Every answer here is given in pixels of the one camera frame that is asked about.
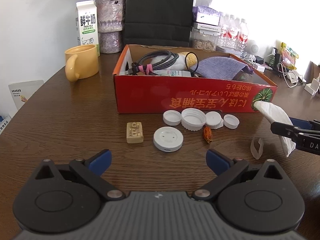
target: mug handle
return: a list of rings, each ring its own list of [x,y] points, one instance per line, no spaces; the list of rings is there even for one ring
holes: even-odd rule
[[[75,70],[75,64],[76,64],[76,59],[78,58],[77,54],[72,55],[70,58],[68,58],[66,62],[66,77],[70,82],[75,82],[79,79],[79,73],[76,73]]]

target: blue gripper pad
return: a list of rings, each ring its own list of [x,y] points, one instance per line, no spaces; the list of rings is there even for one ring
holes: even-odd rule
[[[301,129],[308,129],[308,130],[312,129],[312,125],[306,120],[292,118],[292,117],[289,117],[289,118],[294,126],[298,126]]]
[[[230,168],[229,162],[222,159],[219,155],[215,154],[214,151],[208,150],[205,156],[208,167],[219,176]]]
[[[88,166],[88,169],[94,174],[101,176],[111,165],[112,154],[107,150],[96,159],[94,159]]]

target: plastic bottle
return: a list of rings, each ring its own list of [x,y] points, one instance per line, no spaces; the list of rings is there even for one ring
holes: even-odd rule
[[[236,17],[234,15],[230,15],[230,20],[228,22],[227,41],[225,46],[234,49],[236,46],[237,35],[238,27],[236,24]]]
[[[246,43],[248,40],[248,34],[249,34],[249,30],[247,27],[247,22],[245,19],[241,19],[239,35],[237,38],[237,49],[241,52],[244,51],[244,48],[246,46]]]
[[[218,46],[224,46],[227,39],[227,31],[228,31],[228,21],[226,19],[226,13],[220,12],[220,22],[219,27],[221,27],[221,35],[218,39]]]
[[[272,48],[272,53],[270,55],[270,65],[275,66],[275,61],[276,61],[276,49],[275,47]]]
[[[238,33],[237,33],[237,36],[236,36],[236,40],[238,40],[238,37],[239,37],[239,34],[240,34],[240,24],[241,24],[241,19],[237,18],[236,19],[236,25],[237,25],[237,28],[238,28]]]

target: yellow mug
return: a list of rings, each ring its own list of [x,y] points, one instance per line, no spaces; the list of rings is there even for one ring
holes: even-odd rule
[[[96,45],[82,45],[67,49],[66,77],[69,81],[75,82],[78,79],[95,75],[99,71],[98,53]]]

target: red cardboard box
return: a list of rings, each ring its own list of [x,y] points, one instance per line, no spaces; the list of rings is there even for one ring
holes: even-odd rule
[[[232,54],[217,51],[126,45],[113,71],[119,113],[163,113],[170,109],[181,112],[190,107],[227,113],[255,112],[253,101],[271,101],[270,97],[273,98],[276,93],[277,85],[257,70],[252,75],[251,82],[198,77],[124,75],[127,64],[131,68],[132,62],[159,49],[175,53],[192,51],[197,54],[199,60],[220,56],[232,57],[242,62]]]

